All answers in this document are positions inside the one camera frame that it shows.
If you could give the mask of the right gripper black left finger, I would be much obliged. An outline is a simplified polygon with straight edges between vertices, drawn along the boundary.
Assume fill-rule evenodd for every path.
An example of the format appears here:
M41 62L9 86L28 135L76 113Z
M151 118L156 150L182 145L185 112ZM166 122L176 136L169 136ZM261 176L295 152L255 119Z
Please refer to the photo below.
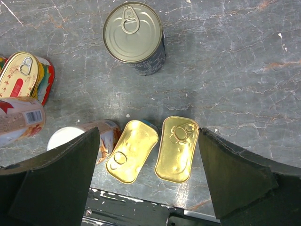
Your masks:
M79 226L100 134L90 129L45 153L0 169L3 226Z

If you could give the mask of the tall white-lid can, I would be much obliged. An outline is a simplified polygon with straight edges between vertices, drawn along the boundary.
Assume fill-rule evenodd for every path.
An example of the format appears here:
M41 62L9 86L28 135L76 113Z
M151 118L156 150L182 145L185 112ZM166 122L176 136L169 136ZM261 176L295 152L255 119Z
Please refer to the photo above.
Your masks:
M104 119L61 128L49 139L47 150L59 147L94 127L98 128L100 134L99 151L96 160L96 164L99 164L112 153L121 135L120 127L111 120Z
M42 104L32 97L0 99L0 146L25 137L32 137L45 126L46 114Z

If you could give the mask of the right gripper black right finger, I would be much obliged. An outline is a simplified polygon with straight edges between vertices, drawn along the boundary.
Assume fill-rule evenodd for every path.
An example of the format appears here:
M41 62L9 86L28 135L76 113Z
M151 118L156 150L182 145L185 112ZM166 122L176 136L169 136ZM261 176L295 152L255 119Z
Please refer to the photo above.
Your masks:
M198 143L221 225L300 225L300 168L250 152L206 128Z

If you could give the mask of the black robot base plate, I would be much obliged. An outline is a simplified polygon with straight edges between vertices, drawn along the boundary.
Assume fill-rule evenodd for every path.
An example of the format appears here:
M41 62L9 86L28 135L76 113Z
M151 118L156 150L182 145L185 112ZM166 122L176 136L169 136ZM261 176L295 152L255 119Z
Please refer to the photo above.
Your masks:
M83 226L219 226L214 216L90 188Z

